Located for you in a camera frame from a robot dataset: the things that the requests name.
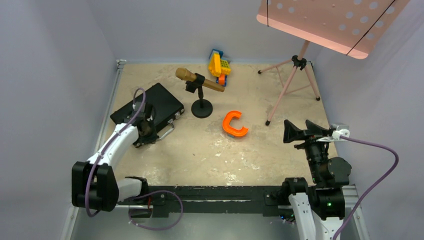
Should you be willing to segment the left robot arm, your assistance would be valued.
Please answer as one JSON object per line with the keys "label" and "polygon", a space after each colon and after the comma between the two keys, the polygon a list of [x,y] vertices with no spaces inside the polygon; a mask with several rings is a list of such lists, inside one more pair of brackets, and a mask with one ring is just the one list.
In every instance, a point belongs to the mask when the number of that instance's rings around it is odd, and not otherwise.
{"label": "left robot arm", "polygon": [[143,177],[130,176],[117,181],[114,173],[119,161],[137,140],[157,139],[150,103],[136,102],[130,118],[117,124],[106,143],[87,161],[76,162],[71,169],[71,201],[85,208],[89,217],[112,211],[118,202],[131,199],[138,205],[149,199],[148,183]]}

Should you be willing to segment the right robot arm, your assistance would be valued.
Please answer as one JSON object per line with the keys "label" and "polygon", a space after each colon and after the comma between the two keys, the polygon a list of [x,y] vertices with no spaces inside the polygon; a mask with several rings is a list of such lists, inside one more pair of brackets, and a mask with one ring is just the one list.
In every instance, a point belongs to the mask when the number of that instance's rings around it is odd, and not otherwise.
{"label": "right robot arm", "polygon": [[287,177],[279,197],[291,205],[300,239],[337,240],[337,228],[345,217],[345,197],[342,188],[349,185],[352,166],[342,157],[329,157],[331,142],[348,137],[347,125],[333,123],[323,128],[310,120],[300,129],[291,121],[284,121],[283,143],[294,145],[305,152],[313,185],[303,177]]}

